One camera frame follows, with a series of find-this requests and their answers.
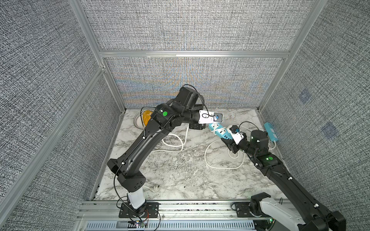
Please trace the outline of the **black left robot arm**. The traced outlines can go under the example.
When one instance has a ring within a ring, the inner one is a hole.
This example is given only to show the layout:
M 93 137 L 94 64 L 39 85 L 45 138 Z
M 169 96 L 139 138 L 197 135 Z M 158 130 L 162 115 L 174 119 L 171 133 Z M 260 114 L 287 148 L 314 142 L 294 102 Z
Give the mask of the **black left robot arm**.
M 146 182 L 145 176 L 140 172 L 140 167 L 167 135 L 176 127 L 188 124 L 193 130 L 203 130 L 206 125 L 199 122 L 200 111 L 204 103 L 203 96 L 191 85 L 186 84 L 180 88 L 174 99 L 156 106 L 154 112 L 140 136 L 119 158 L 111 158 L 107 166 L 114 173 L 115 182 L 127 190 L 128 202 L 126 205 L 134 213 L 143 213 L 146 199 L 142 186 Z

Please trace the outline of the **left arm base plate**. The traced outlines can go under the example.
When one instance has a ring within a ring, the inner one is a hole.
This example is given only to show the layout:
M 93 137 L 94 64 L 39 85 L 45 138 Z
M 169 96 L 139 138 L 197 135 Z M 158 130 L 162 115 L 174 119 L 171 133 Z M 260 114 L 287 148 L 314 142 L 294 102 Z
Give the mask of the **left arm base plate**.
M 141 219 L 144 218 L 157 218 L 159 211 L 158 202 L 145 202 L 138 209 L 134 209 L 130 203 L 122 203 L 119 209 L 119 218 L 136 218 L 137 215 Z

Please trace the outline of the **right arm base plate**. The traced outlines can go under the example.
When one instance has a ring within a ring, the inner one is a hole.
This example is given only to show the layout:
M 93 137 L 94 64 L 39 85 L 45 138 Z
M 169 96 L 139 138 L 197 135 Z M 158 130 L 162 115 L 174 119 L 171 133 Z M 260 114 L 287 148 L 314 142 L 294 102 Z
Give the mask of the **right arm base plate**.
M 249 208 L 249 202 L 234 202 L 231 209 L 236 212 L 238 218 L 270 218 L 266 214 L 253 215 Z

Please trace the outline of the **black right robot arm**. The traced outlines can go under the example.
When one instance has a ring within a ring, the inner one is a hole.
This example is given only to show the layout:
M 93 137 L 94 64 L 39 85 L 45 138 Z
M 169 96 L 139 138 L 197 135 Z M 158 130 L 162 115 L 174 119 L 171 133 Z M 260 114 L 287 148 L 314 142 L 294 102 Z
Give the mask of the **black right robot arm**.
M 268 215 L 290 231 L 344 231 L 346 219 L 339 211 L 331 211 L 312 196 L 288 171 L 283 162 L 269 151 L 268 133 L 251 132 L 251 138 L 237 126 L 231 127 L 231 139 L 222 142 L 233 153 L 242 151 L 261 173 L 270 179 L 292 203 L 292 211 L 267 193 L 251 197 L 249 212 L 254 217 Z

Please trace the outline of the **teal power strip with sockets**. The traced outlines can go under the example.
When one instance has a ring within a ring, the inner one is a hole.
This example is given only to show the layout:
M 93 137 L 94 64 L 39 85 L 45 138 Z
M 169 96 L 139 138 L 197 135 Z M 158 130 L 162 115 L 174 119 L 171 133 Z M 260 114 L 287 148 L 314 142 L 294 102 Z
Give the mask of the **teal power strip with sockets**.
M 232 135 L 227 131 L 227 129 L 221 123 L 210 123 L 210 131 L 217 135 L 218 137 L 226 140 L 232 140 Z

